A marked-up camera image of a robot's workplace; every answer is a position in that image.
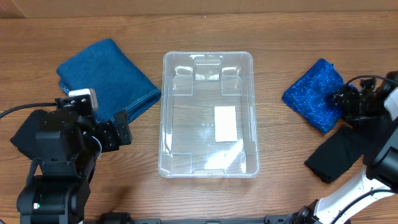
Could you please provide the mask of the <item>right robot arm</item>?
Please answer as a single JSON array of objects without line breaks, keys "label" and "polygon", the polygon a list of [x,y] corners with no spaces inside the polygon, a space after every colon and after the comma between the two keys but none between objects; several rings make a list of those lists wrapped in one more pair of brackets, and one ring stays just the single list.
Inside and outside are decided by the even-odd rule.
[{"label": "right robot arm", "polygon": [[345,122],[304,162],[324,183],[363,160],[360,172],[342,187],[284,223],[349,223],[362,209],[397,193],[397,72],[356,79],[360,88],[337,73],[311,72],[284,93],[283,101],[324,133],[338,120]]}]

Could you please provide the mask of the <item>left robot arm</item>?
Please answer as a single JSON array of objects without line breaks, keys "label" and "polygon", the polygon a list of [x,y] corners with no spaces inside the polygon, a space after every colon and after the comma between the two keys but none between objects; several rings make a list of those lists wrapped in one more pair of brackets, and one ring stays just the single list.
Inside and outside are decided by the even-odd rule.
[{"label": "left robot arm", "polygon": [[126,111],[95,123],[73,110],[33,111],[11,142],[31,160],[16,207],[21,223],[82,223],[102,152],[132,142]]}]

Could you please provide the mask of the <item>blue sequin cloth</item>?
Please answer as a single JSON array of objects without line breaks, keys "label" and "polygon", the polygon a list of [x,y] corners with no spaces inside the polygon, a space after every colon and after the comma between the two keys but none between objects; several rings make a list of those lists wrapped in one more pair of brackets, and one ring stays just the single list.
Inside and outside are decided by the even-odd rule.
[{"label": "blue sequin cloth", "polygon": [[343,114],[342,109],[330,102],[330,98],[344,85],[333,64],[321,58],[284,92],[282,101],[326,134]]}]

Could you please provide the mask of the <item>black cloth long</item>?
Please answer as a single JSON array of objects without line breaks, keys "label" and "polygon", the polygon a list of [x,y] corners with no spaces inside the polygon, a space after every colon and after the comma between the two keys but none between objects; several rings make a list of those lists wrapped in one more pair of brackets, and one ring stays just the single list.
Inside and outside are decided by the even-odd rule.
[{"label": "black cloth long", "polygon": [[343,126],[322,143],[304,164],[324,183],[330,184],[349,170],[369,149],[373,128]]}]

